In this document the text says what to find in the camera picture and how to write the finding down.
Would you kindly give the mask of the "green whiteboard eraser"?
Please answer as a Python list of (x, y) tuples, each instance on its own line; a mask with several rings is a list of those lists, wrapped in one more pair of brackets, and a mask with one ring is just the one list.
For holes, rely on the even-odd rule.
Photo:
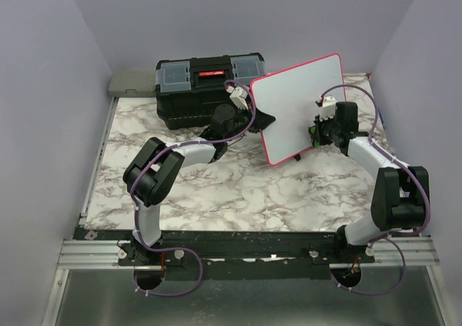
[(316, 125), (309, 127), (308, 134), (310, 136), (312, 147), (313, 148), (319, 147), (320, 142), (319, 142), (319, 135), (318, 135), (318, 127)]

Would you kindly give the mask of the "pink framed whiteboard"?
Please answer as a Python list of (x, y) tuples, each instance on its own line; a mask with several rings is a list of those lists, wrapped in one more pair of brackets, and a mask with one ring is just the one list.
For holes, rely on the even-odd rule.
[(269, 165), (276, 166), (311, 148), (308, 128), (313, 125), (319, 97), (342, 84), (338, 53), (267, 74), (250, 83), (256, 107), (276, 120), (261, 131)]

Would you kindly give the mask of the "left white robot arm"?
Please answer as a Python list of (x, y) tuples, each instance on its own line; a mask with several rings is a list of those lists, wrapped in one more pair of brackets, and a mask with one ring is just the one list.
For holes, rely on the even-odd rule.
[(145, 265), (160, 256), (156, 243), (161, 238), (160, 204), (166, 199), (181, 169), (219, 160), (228, 142), (247, 132), (258, 133), (276, 118), (258, 109), (240, 110), (220, 105), (210, 124), (198, 138), (183, 143), (167, 144), (150, 138), (123, 173), (123, 181), (134, 203), (134, 239), (139, 242), (135, 256)]

